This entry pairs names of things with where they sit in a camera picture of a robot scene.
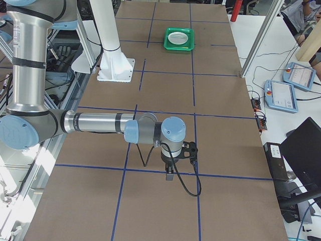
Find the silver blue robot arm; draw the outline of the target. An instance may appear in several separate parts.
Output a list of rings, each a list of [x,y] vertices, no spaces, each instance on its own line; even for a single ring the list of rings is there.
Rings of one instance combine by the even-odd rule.
[[[76,1],[7,1],[7,12],[14,22],[13,100],[1,118],[1,140],[7,146],[23,150],[63,133],[118,133],[129,143],[160,147],[166,179],[178,174],[176,163],[187,145],[180,118],[158,122],[152,113],[79,113],[45,106],[47,31],[77,28]]]

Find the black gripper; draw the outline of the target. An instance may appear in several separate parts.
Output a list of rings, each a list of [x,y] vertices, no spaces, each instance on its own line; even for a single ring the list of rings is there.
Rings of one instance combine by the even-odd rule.
[[[179,160],[178,158],[167,157],[163,152],[161,152],[161,159],[166,165],[166,181],[173,181],[174,178],[174,163],[176,164]]]

